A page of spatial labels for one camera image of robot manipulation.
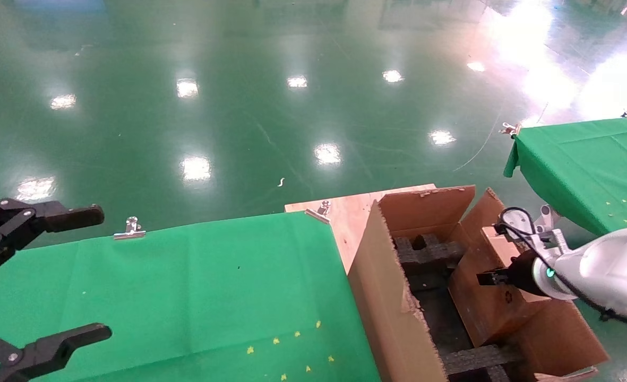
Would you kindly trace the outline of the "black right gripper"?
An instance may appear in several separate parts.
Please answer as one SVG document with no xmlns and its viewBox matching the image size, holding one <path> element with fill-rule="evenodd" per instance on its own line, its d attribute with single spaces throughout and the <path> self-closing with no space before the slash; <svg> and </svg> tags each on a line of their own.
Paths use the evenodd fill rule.
<svg viewBox="0 0 627 382">
<path fill-rule="evenodd" d="M 517 256 L 510 256 L 508 270 L 490 270 L 477 273 L 476 279 L 481 286 L 512 284 L 516 288 L 538 297 L 548 297 L 537 285 L 534 278 L 534 261 L 536 259 L 536 251 L 527 249 Z"/>
</svg>

